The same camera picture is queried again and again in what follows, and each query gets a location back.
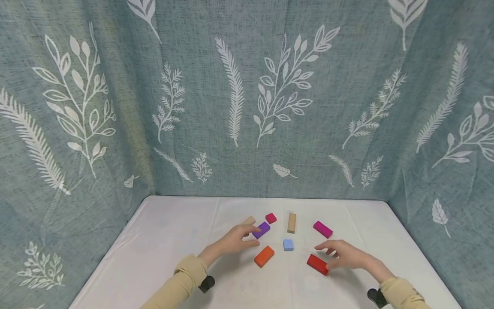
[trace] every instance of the curtain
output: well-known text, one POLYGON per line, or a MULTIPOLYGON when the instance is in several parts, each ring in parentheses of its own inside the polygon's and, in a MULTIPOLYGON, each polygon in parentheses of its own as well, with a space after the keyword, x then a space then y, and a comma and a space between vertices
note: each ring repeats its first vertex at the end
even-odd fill
POLYGON ((158 194, 386 201, 460 305, 489 308, 492 12, 2 1, 0 307, 67 308, 158 194))

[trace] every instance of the purple block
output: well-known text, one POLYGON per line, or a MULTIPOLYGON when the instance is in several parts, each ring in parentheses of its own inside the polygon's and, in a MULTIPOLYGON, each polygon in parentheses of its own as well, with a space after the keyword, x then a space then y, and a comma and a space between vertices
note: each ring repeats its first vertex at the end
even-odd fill
POLYGON ((258 227, 261 229, 261 231, 259 233, 258 232, 252 233, 252 235, 254 235, 256 239, 259 239, 262 235, 266 234, 266 232, 271 229, 269 224, 266 222, 261 223, 261 225, 258 227))
POLYGON ((324 237, 326 238, 330 238, 331 235, 333 235, 333 231, 330 230, 327 226, 325 226, 324 224, 322 224, 320 221, 317 221, 316 223, 314 223, 314 229, 321 233, 324 237))

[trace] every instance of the beige sleeve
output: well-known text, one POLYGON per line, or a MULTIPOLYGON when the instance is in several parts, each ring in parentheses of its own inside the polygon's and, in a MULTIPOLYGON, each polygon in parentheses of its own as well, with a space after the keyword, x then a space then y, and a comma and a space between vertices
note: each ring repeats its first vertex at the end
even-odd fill
POLYGON ((379 288, 394 309, 431 309, 412 285, 402 278, 388 279, 379 288))
POLYGON ((168 279, 140 309, 174 309, 186 300, 193 289, 206 279, 206 265, 193 255, 177 265, 173 277, 168 279))

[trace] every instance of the light blue cube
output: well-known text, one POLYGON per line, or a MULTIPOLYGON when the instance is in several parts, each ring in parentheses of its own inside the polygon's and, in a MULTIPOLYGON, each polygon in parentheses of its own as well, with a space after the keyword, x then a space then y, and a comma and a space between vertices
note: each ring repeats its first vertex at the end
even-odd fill
POLYGON ((285 251, 293 251, 293 240, 291 240, 291 239, 284 239, 283 240, 283 249, 285 251))

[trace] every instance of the white table surface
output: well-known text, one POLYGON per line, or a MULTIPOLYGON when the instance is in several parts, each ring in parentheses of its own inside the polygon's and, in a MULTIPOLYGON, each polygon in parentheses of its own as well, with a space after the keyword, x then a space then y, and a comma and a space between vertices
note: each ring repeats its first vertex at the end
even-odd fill
POLYGON ((410 281, 432 308, 460 309, 384 202, 171 196, 142 202, 70 309, 138 309, 184 256, 197 255, 248 216, 259 225, 271 212, 278 220, 261 246, 218 260, 208 272, 216 285, 206 294, 196 289, 181 308, 376 308, 367 290, 377 283, 365 271, 338 269, 325 277, 306 264, 326 240, 312 228, 319 220, 334 231, 331 239, 369 252, 410 281), (290 212, 297 214, 295 234, 287 233, 290 212), (293 239, 294 251, 283 251, 284 238, 293 239), (266 245, 275 255, 259 268, 253 260, 266 245))

